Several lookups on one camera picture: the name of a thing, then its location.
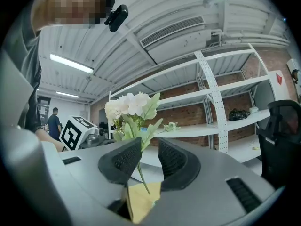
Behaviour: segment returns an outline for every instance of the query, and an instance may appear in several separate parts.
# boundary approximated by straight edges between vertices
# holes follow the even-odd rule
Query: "black office chair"
[[[292,100],[279,100],[269,103],[268,109],[267,127],[258,130],[261,176],[279,188],[297,173],[301,156],[301,106]]]

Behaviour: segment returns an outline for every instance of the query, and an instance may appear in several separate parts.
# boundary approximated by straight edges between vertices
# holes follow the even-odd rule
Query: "ceiling lamp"
[[[62,92],[56,92],[59,95],[63,95],[63,96],[71,96],[71,97],[75,97],[75,98],[79,98],[79,96],[75,96],[75,95],[70,95],[70,94],[66,94],[66,93],[62,93]]]
[[[63,58],[63,57],[59,57],[59,56],[54,55],[54,54],[50,54],[50,59],[53,60],[53,61],[59,62],[61,64],[73,67],[75,69],[87,72],[87,73],[93,73],[93,68],[90,68],[90,67],[85,66],[85,65],[81,65],[79,63],[73,62],[73,61],[71,61],[69,59],[66,59],[66,58]]]

